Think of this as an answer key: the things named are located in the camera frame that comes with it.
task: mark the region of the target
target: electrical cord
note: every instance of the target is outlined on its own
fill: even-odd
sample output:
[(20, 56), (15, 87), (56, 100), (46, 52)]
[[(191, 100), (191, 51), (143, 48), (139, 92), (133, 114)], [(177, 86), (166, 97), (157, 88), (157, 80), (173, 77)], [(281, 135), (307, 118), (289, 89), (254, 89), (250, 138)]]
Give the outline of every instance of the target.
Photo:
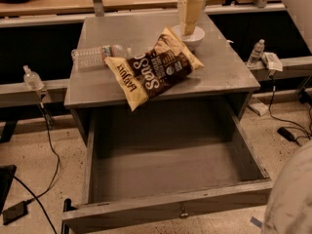
[[(51, 136), (50, 136), (50, 130), (49, 130), (49, 124), (48, 124), (47, 116), (46, 116), (44, 113), (43, 113), (43, 116), (44, 116), (45, 123), (46, 123), (46, 127), (47, 127), (47, 133), (48, 133), (48, 139), (49, 139), (50, 148), (51, 148), (52, 152), (57, 156), (58, 161), (57, 161), (56, 171), (55, 171), (55, 173), (54, 173), (54, 175), (53, 175), (53, 177), (52, 177), (52, 180), (51, 180), (51, 182), (50, 182), (48, 188), (47, 188), (44, 192), (42, 192), (41, 194), (39, 194), (39, 195), (37, 196), (37, 198), (42, 197), (43, 195), (45, 195), (45, 194), (52, 188), (53, 182), (55, 181), (55, 178), (56, 178), (56, 176), (57, 176), (57, 174), (58, 174), (59, 166), (60, 166), (60, 157), (59, 157), (59, 155), (56, 153), (56, 151), (54, 150), (54, 148), (52, 147), (52, 142), (51, 142)], [(34, 200), (35, 200), (35, 198), (31, 198), (31, 199), (29, 199), (29, 200), (27, 200), (27, 201), (25, 201), (25, 202), (26, 202), (26, 204), (28, 205), (28, 204), (32, 203)]]
[(309, 139), (311, 139), (311, 136), (312, 136), (312, 116), (311, 116), (311, 108), (309, 109), (309, 116), (310, 116), (310, 126), (309, 126), (309, 130), (310, 130), (310, 133), (308, 131), (306, 131), (306, 129), (301, 126), (300, 124), (294, 122), (294, 121), (291, 121), (291, 120), (285, 120), (285, 119), (281, 119), (281, 118), (278, 118), (276, 116), (274, 116), (272, 114), (272, 110), (271, 110), (271, 106), (273, 104), (273, 100), (274, 100), (274, 96), (275, 96), (275, 92), (276, 92), (276, 86), (275, 86), (275, 80), (274, 80), (274, 77), (273, 76), (270, 76), (270, 79), (273, 81), (273, 94), (272, 94), (272, 98), (270, 100), (270, 104), (269, 104), (269, 112), (270, 112), (270, 116), (275, 119), (275, 120), (278, 120), (278, 121), (282, 121), (282, 122), (287, 122), (287, 123), (291, 123), (291, 124), (294, 124), (296, 125), (297, 127), (284, 127), (285, 129), (288, 128), (288, 129), (297, 129), (297, 130), (300, 130), (304, 133), (304, 136), (298, 136), (296, 138), (293, 138), (291, 141), (295, 142), (298, 146), (302, 146), (302, 144), (298, 141), (299, 138), (302, 138), (302, 137), (307, 137)]
[[(43, 99), (43, 97), (41, 97), (40, 105), (41, 105), (41, 107), (44, 109), (44, 105), (43, 105), (43, 103), (42, 103), (42, 99)], [(50, 220), (50, 218), (49, 218), (47, 212), (45, 211), (43, 205), (42, 205), (41, 202), (39, 201), (39, 198), (42, 197), (43, 195), (45, 195), (45, 194), (52, 188), (53, 183), (54, 183), (54, 181), (55, 181), (55, 178), (56, 178), (56, 176), (57, 176), (57, 174), (58, 174), (58, 171), (59, 171), (59, 166), (60, 166), (60, 157), (59, 157), (59, 155), (56, 153), (56, 151), (54, 150), (54, 148), (53, 148), (53, 146), (52, 146), (51, 135), (50, 135), (50, 130), (49, 130), (49, 124), (48, 124), (47, 116), (46, 116), (45, 113), (43, 113), (43, 116), (44, 116), (45, 124), (46, 124), (46, 127), (47, 127), (48, 139), (49, 139), (49, 144), (50, 144), (51, 150), (53, 151), (53, 153), (54, 153), (54, 154), (57, 156), (57, 158), (58, 158), (56, 171), (55, 171), (55, 173), (54, 173), (54, 175), (53, 175), (53, 177), (52, 177), (52, 180), (51, 180), (51, 182), (50, 182), (48, 188), (47, 188), (44, 192), (42, 192), (41, 194), (39, 194), (38, 196), (36, 196), (36, 195), (35, 195), (19, 178), (17, 178), (16, 176), (12, 175), (10, 172), (8, 172), (8, 171), (7, 171), (7, 172), (8, 172), (14, 179), (16, 179), (16, 180), (32, 195), (33, 198), (31, 198), (31, 199), (29, 199), (29, 200), (26, 200), (26, 201), (25, 201), (25, 204), (28, 205), (28, 204), (32, 203), (33, 201), (37, 201), (38, 204), (40, 205), (40, 207), (41, 207), (41, 209), (42, 209), (44, 215), (46, 216), (47, 220), (49, 221), (51, 227), (53, 228), (54, 232), (57, 234), (57, 231), (56, 231), (56, 229), (54, 228), (54, 226), (53, 226), (53, 224), (52, 224), (52, 222), (51, 222), (51, 220)]]
[(43, 207), (43, 205), (41, 204), (40, 200), (38, 199), (38, 197), (37, 197), (37, 196), (36, 196), (36, 195), (35, 195), (35, 194), (34, 194), (18, 177), (16, 177), (16, 176), (14, 175), (13, 178), (14, 178), (15, 180), (17, 180), (17, 181), (33, 196), (33, 198), (38, 202), (39, 206), (40, 206), (41, 209), (42, 209), (42, 212), (43, 212), (44, 215), (46, 216), (46, 218), (47, 218), (47, 220), (49, 221), (49, 223), (50, 223), (51, 227), (53, 228), (54, 232), (55, 232), (56, 234), (58, 234), (57, 231), (56, 231), (56, 229), (55, 229), (55, 227), (53, 226), (53, 224), (52, 224), (52, 222), (51, 222), (51, 220), (50, 220), (50, 218), (49, 218), (49, 216), (48, 216), (48, 214), (47, 214), (45, 208)]
[(55, 227), (54, 227), (54, 225), (52, 224), (52, 222), (51, 222), (51, 220), (50, 220), (50, 218), (49, 218), (49, 216), (48, 216), (48, 214), (47, 214), (47, 211), (45, 210), (44, 206), (42, 205), (42, 203), (40, 202), (40, 200), (38, 199), (38, 197), (29, 189), (29, 187), (28, 187), (23, 181), (21, 181), (18, 177), (16, 177), (15, 175), (13, 175), (10, 171), (7, 171), (7, 170), (2, 169), (2, 168), (0, 168), (0, 170), (3, 170), (3, 171), (5, 171), (6, 173), (8, 173), (12, 178), (14, 178), (18, 183), (20, 183), (20, 184), (33, 196), (33, 198), (38, 202), (40, 208), (42, 209), (42, 211), (43, 211), (43, 213), (44, 213), (46, 219), (49, 221), (49, 223), (50, 223), (52, 229), (54, 230), (54, 233), (55, 233), (55, 234), (58, 234), (57, 231), (56, 231), (56, 229), (55, 229)]

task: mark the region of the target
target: open drawer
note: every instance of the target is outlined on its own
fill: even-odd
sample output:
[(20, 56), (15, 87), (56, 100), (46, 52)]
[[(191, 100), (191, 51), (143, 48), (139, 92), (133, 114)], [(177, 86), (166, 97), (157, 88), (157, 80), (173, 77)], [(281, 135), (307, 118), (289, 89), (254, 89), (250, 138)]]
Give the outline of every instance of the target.
[(94, 108), (75, 233), (264, 205), (272, 181), (223, 96)]

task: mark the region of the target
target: black device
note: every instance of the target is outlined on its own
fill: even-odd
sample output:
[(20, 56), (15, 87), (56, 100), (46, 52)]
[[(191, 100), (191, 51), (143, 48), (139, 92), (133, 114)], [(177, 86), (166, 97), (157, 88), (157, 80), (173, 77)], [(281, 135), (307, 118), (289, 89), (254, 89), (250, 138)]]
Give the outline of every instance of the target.
[(295, 141), (294, 135), (284, 127), (279, 128), (277, 133), (279, 133), (282, 137), (284, 137), (288, 141)]
[(8, 225), (10, 222), (13, 222), (27, 214), (28, 211), (26, 202), (21, 201), (18, 204), (3, 211), (3, 225)]
[(0, 214), (6, 202), (16, 170), (17, 167), (15, 165), (0, 166)]

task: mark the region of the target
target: small plastic bottle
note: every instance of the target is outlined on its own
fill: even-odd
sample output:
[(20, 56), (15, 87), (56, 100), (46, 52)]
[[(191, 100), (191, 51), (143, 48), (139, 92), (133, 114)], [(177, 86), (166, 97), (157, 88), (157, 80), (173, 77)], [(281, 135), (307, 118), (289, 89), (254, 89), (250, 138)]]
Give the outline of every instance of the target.
[(42, 80), (40, 79), (40, 76), (36, 72), (31, 71), (27, 65), (23, 67), (23, 70), (25, 71), (23, 80), (30, 90), (40, 91), (45, 87)]
[(106, 45), (89, 49), (75, 49), (71, 52), (74, 68), (85, 69), (95, 66), (105, 66), (106, 57), (129, 58), (131, 48), (126, 51), (121, 45)]
[(248, 68), (256, 66), (256, 63), (260, 60), (263, 54), (263, 51), (264, 51), (264, 40), (261, 39), (253, 47), (253, 51), (250, 55), (250, 58), (247, 61)]

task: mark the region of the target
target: bottle cap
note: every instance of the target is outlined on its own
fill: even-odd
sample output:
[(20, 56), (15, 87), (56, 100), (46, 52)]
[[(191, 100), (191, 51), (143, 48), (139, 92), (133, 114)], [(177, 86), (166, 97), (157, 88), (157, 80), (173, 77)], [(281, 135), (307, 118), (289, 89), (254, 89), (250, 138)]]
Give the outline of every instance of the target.
[(30, 68), (27, 65), (23, 66), (23, 70), (25, 71), (26, 74), (31, 72)]

